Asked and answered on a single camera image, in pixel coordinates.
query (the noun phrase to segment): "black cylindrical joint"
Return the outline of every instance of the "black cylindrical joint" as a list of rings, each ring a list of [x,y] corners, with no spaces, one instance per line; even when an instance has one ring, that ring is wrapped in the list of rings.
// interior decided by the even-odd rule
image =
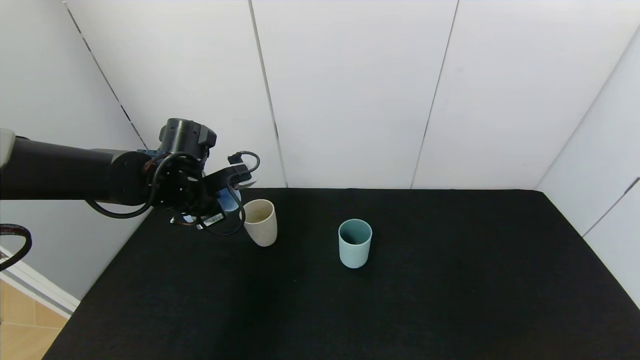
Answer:
[[[188,152],[202,159],[207,150],[216,145],[216,133],[208,127],[185,119],[171,118],[160,130],[159,152]]]

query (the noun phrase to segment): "baseboard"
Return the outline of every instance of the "baseboard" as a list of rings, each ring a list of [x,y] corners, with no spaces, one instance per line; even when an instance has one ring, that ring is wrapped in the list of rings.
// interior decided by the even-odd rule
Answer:
[[[0,247],[0,251],[5,253],[8,256],[13,255],[13,253],[11,253],[10,251],[7,251],[3,247]],[[44,306],[47,306],[48,308],[59,313],[60,315],[62,315],[61,312],[65,314],[73,313],[78,307],[78,305],[80,305],[80,300],[76,299],[73,295],[62,290],[59,286],[55,285],[53,282],[48,280],[42,274],[38,273],[29,265],[25,264],[23,261],[18,261],[16,264],[6,269],[4,272],[8,272],[13,277],[20,279],[20,281],[24,282],[35,291],[29,290],[27,287],[19,284],[17,281],[13,280],[11,277],[7,276],[6,274],[0,273],[0,279],[5,280],[11,286],[14,286],[14,284],[17,284],[17,286],[14,286],[15,288],[22,291],[26,295],[29,295],[31,298],[35,299],[36,301],[41,302]],[[57,304],[52,304],[51,302],[49,302],[46,299],[47,297],[53,300],[54,302],[56,302]],[[66,309],[67,311],[59,309],[58,306],[64,307],[64,309]]]
[[[6,282],[7,284],[11,285],[11,287],[15,288],[19,292],[27,295],[28,297],[32,298],[33,300],[35,300],[35,301],[41,303],[42,305],[46,306],[47,308],[49,308],[51,311],[55,312],[56,314],[64,317],[65,319],[69,319],[71,317],[71,315],[69,315],[68,313],[66,313],[63,310],[61,310],[60,307],[57,306],[57,304],[53,304],[48,299],[45,299],[45,298],[39,296],[38,294],[36,294],[35,292],[27,289],[21,283],[17,282],[16,280],[13,280],[12,277],[9,277],[8,275],[0,272],[0,279],[2,281]]]

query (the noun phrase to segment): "robotic arm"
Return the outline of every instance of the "robotic arm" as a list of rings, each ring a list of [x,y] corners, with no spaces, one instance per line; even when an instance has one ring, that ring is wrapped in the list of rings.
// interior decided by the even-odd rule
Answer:
[[[256,154],[240,151],[228,157],[229,167],[204,176],[216,133],[184,119],[167,120],[160,130],[160,148],[154,151],[86,150],[28,140],[5,129],[0,134],[2,200],[85,200],[113,218],[135,217],[159,206],[180,213],[182,219],[173,218],[173,223],[195,225],[221,236],[242,228],[244,220],[226,233],[211,230],[237,208],[243,213],[241,219],[246,218],[238,191],[255,183],[251,173],[260,165]],[[256,164],[248,168],[242,155],[255,157]],[[232,200],[235,206],[223,206],[223,200]],[[130,213],[114,213],[98,202],[143,206]]]

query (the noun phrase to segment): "cup rim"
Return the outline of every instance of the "cup rim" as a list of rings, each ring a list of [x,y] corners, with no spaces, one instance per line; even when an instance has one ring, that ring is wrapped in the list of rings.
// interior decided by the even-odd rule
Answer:
[[[245,220],[245,221],[244,221],[244,223],[245,223],[245,224],[249,224],[249,225],[257,225],[257,224],[261,224],[261,223],[263,223],[263,222],[265,222],[265,221],[269,220],[269,219],[273,216],[273,214],[275,214],[275,213],[276,213],[276,207],[273,205],[273,203],[272,203],[271,201],[268,201],[267,199],[255,199],[255,200],[251,200],[250,202],[247,202],[243,207],[246,207],[247,205],[251,204],[252,202],[268,202],[268,203],[269,203],[269,205],[271,205],[271,213],[270,213],[270,214],[269,214],[269,216],[268,216],[266,219],[264,219],[264,220],[261,220],[261,221],[258,221],[258,222],[249,222],[249,221]]]
[[[340,236],[340,229],[342,229],[342,226],[344,224],[346,224],[349,221],[359,221],[359,222],[363,222],[368,228],[369,228],[369,238],[367,239],[367,241],[363,241],[362,243],[359,244],[352,244],[352,243],[348,243],[346,241],[344,241],[344,239]],[[340,242],[349,245],[349,246],[353,246],[353,247],[359,247],[359,246],[363,246],[367,243],[369,243],[371,241],[371,238],[373,237],[373,229],[371,229],[371,225],[369,225],[368,222],[366,222],[365,220],[359,219],[359,218],[350,218],[349,220],[345,220],[342,222],[342,224],[340,224],[340,226],[338,226],[338,239],[340,239]]]

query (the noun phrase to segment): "black cable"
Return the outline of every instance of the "black cable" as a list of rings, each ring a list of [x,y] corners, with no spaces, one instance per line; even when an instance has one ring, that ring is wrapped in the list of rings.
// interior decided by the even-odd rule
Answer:
[[[151,159],[151,161],[149,163],[147,163],[147,165],[145,165],[145,168],[150,167],[151,165],[153,165],[153,163],[157,162],[160,159],[164,160],[160,163],[160,165],[158,165],[158,168],[156,169],[156,172],[153,176],[153,180],[151,181],[151,192],[149,193],[149,198],[147,199],[147,201],[145,202],[145,204],[142,206],[142,208],[137,209],[136,211],[132,211],[130,213],[114,213],[112,211],[109,211],[105,208],[103,208],[102,206],[98,205],[94,200],[85,200],[87,204],[89,204],[89,206],[91,206],[95,211],[98,211],[100,214],[103,214],[107,217],[111,217],[111,218],[132,218],[132,217],[136,217],[138,215],[142,215],[144,214],[144,212],[146,210],[148,210],[151,207],[151,204],[153,204],[153,201],[156,199],[156,193],[157,193],[157,188],[158,188],[158,179],[160,178],[160,173],[162,172],[162,170],[164,169],[164,167],[171,162],[171,160],[175,159],[175,158],[179,158],[181,156],[190,158],[191,160],[195,160],[196,163],[198,163],[199,165],[199,161],[198,159],[189,154],[188,152],[184,152],[184,151],[178,151],[178,152],[174,152],[173,154],[170,155],[160,155],[160,156],[156,156],[155,158]]]
[[[20,261],[24,256],[31,250],[31,245],[33,241],[31,239],[31,233],[27,230],[26,227],[15,225],[15,224],[1,224],[0,225],[0,235],[17,235],[24,237],[24,245],[18,252],[16,252],[12,257],[7,259],[6,261],[0,263],[0,271],[4,271],[9,266]]]
[[[233,175],[227,177],[227,190],[229,191],[231,196],[234,198],[236,204],[238,205],[238,208],[240,208],[240,213],[242,214],[241,219],[240,219],[240,223],[238,223],[236,228],[233,229],[232,231],[229,231],[227,233],[215,233],[215,232],[213,232],[213,231],[211,231],[211,230],[209,230],[207,228],[207,226],[202,221],[202,218],[200,217],[200,215],[196,216],[196,223],[198,225],[202,226],[202,229],[204,231],[207,231],[208,233],[216,235],[216,236],[229,236],[229,235],[235,234],[238,231],[240,231],[240,229],[242,229],[242,227],[244,226],[244,221],[246,219],[246,211],[244,210],[244,206],[242,205],[242,202],[240,201],[240,199],[238,199],[238,196],[236,196],[236,193],[235,193],[234,189],[231,187],[231,179],[234,176],[240,176],[240,175],[243,175],[243,174],[249,174],[251,172],[254,172],[255,169],[257,169],[258,166],[260,166],[260,156],[258,156],[254,152],[251,152],[251,151],[239,151],[239,152],[235,153],[234,155],[251,155],[256,160],[255,165],[251,169],[245,170],[245,171],[239,172],[238,174],[233,174]]]

